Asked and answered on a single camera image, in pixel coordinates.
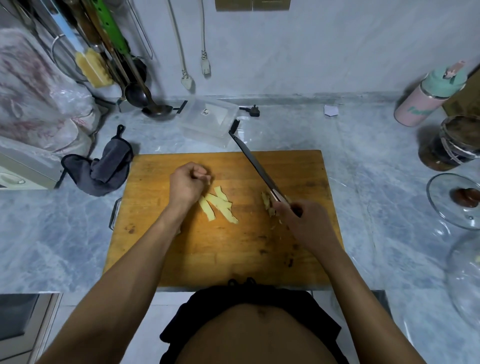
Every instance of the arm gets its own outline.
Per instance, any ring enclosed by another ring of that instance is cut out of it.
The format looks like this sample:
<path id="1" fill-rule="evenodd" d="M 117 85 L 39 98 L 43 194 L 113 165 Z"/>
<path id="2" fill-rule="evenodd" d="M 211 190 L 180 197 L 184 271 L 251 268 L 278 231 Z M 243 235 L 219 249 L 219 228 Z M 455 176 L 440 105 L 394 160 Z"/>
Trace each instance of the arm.
<path id="1" fill-rule="evenodd" d="M 168 206 L 82 299 L 39 364 L 121 361 L 153 299 L 165 254 L 208 181 L 192 162 L 175 170 Z"/>
<path id="2" fill-rule="evenodd" d="M 340 246 L 327 211 L 311 201 L 296 202 L 293 206 L 303 210 L 301 218 L 288 205 L 274 203 L 296 239 L 318 259 L 327 273 L 360 362 L 425 364 Z"/>

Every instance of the plastic lid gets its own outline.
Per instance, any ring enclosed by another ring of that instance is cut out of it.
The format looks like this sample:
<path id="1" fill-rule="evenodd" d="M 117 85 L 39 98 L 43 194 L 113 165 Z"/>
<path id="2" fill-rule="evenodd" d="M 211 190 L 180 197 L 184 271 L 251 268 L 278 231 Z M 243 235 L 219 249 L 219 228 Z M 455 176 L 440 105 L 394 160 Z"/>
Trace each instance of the plastic lid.
<path id="1" fill-rule="evenodd" d="M 222 137 L 228 133 L 238 105 L 209 97 L 191 97 L 179 114 L 179 126 Z"/>
<path id="2" fill-rule="evenodd" d="M 429 94 L 437 97 L 450 97 L 460 91 L 465 82 L 467 82 L 467 73 L 461 69 L 454 77 L 444 79 L 447 69 L 448 67 L 435 68 L 421 82 L 422 88 Z"/>

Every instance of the wooden cutting board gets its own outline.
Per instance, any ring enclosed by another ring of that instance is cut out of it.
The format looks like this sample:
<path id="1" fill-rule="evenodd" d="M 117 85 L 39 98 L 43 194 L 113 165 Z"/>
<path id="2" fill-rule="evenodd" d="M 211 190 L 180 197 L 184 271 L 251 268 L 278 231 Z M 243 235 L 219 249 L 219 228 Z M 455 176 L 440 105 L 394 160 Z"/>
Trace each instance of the wooden cutting board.
<path id="1" fill-rule="evenodd" d="M 319 150 L 254 152 L 280 190 L 292 200 L 310 199 L 326 207 L 341 241 L 322 153 Z M 125 254 L 155 221 L 168 203 L 169 175 L 194 161 L 213 175 L 209 192 L 221 186 L 240 221 L 229 223 L 213 208 L 208 221 L 199 204 L 185 219 L 172 243 L 159 286 L 197 289 L 223 285 L 235 278 L 243 283 L 289 287 L 328 284 L 317 260 L 295 241 L 285 224 L 269 217 L 261 191 L 264 181 L 242 152 L 145 154 L 134 158 L 115 223 L 104 272 Z"/>

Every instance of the mint green bottle cap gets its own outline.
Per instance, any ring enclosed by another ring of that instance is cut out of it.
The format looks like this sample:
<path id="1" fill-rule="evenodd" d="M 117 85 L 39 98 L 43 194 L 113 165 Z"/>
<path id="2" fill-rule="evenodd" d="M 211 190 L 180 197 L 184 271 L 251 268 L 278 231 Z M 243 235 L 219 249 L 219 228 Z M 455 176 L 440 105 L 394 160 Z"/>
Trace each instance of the mint green bottle cap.
<path id="1" fill-rule="evenodd" d="M 444 79 L 447 69 L 448 67 L 435 68 L 421 82 L 422 88 L 429 94 L 437 97 L 450 97 L 457 91 L 460 91 L 467 81 L 467 73 L 461 69 L 454 77 Z"/>

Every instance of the knife blade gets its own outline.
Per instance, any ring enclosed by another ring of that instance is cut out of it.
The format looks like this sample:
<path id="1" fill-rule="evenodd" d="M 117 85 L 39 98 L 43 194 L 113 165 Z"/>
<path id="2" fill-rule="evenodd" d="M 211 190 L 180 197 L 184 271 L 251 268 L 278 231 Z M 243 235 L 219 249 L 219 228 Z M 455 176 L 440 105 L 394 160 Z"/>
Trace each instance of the knife blade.
<path id="1" fill-rule="evenodd" d="M 232 127 L 230 128 L 230 131 L 228 132 L 230 136 L 233 138 L 233 140 L 237 143 L 237 145 L 240 147 L 244 155 L 247 157 L 247 159 L 250 161 L 250 163 L 253 165 L 253 167 L 256 169 L 260 177 L 265 181 L 267 184 L 268 188 L 270 189 L 273 198 L 276 201 L 280 201 L 283 203 L 288 204 L 287 199 L 285 198 L 285 195 L 283 195 L 280 192 L 280 189 L 277 187 L 275 182 L 272 180 L 272 178 L 268 175 L 268 173 L 265 171 L 265 169 L 262 167 L 260 162 L 255 158 L 255 156 L 252 154 L 250 149 L 245 145 L 244 142 L 242 142 L 236 135 L 235 132 L 237 131 L 237 128 L 240 124 L 240 121 L 235 119 L 235 121 L 232 124 Z"/>

